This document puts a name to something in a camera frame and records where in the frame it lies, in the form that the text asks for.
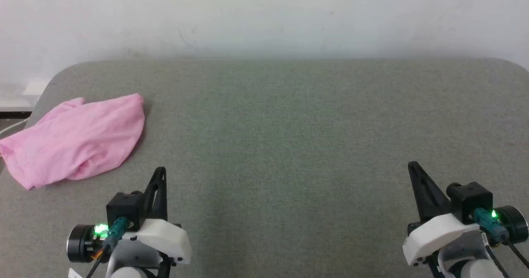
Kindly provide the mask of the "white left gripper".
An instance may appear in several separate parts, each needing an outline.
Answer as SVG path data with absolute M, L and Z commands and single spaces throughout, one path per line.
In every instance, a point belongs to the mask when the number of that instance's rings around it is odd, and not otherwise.
M 138 266 L 157 266 L 166 255 L 176 264 L 189 265 L 192 248 L 187 232 L 167 220 L 167 171 L 157 167 L 144 191 L 147 220 L 137 232 L 123 237 L 126 261 Z

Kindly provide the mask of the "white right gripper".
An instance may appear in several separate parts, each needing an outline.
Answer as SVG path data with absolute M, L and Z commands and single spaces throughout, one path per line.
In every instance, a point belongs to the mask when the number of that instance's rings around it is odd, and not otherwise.
M 425 223 L 405 239 L 403 253 L 409 266 L 427 257 L 439 266 L 457 261 L 482 259 L 482 233 L 476 223 L 464 225 L 453 214 L 450 200 L 418 162 L 409 162 L 408 172 L 415 195 L 419 221 Z

